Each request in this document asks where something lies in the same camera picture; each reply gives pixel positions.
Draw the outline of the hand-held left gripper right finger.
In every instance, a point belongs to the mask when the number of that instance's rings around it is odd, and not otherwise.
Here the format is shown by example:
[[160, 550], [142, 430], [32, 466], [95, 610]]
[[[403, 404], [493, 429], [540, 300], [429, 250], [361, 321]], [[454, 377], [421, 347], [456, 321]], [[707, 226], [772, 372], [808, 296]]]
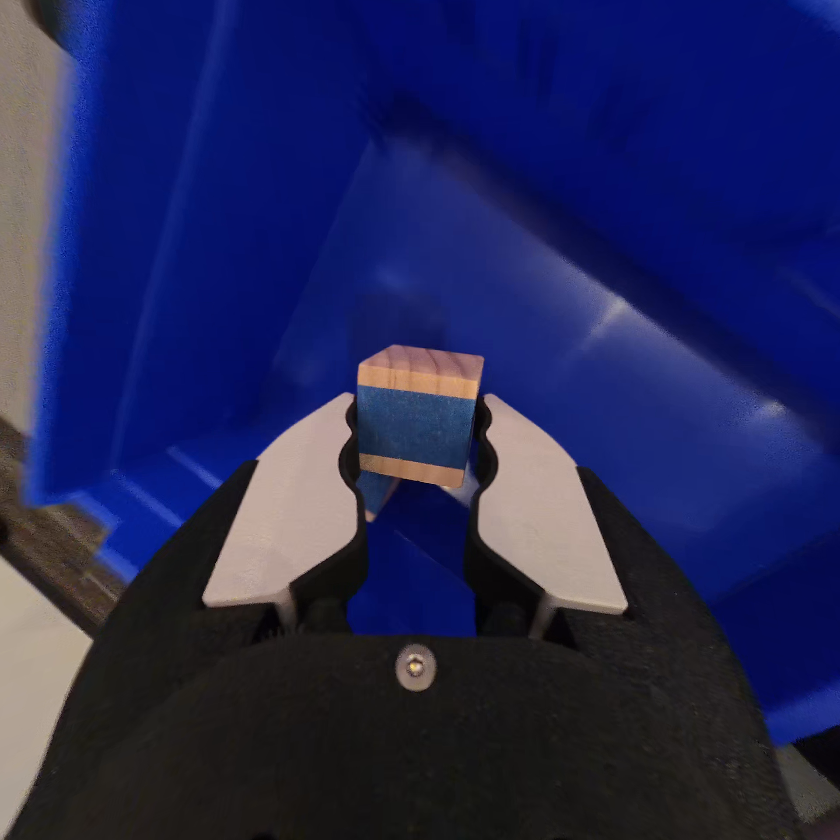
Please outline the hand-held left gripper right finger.
[[625, 616], [628, 599], [572, 456], [497, 395], [479, 399], [474, 432], [464, 577], [476, 635], [543, 639], [566, 611]]

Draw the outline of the blue plastic bin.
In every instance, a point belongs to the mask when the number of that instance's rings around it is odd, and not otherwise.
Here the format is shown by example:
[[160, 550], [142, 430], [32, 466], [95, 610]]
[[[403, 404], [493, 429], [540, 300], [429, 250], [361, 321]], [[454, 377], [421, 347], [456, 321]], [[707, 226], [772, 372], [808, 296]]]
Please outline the blue plastic bin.
[[392, 343], [591, 468], [838, 726], [838, 2], [63, 2], [28, 500], [132, 577]]

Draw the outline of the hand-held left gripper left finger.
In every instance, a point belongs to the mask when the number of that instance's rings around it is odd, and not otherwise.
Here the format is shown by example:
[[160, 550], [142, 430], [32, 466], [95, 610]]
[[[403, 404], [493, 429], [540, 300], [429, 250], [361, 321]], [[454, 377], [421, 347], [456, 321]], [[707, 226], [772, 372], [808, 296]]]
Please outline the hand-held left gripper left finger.
[[289, 631], [320, 602], [347, 611], [368, 571], [364, 504], [351, 475], [353, 403], [348, 392], [335, 396], [258, 456], [206, 607], [272, 604]]

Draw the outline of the blue-striped wooden cube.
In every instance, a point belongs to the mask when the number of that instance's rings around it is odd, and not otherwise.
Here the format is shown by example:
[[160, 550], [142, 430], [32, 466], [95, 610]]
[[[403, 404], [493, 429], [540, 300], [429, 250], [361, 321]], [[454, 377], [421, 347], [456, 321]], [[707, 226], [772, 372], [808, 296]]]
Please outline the blue-striped wooden cube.
[[359, 363], [360, 468], [458, 489], [464, 482], [485, 360], [394, 344]]
[[364, 499], [364, 515], [368, 523], [373, 522], [392, 497], [401, 479], [367, 470], [362, 470], [356, 486]]

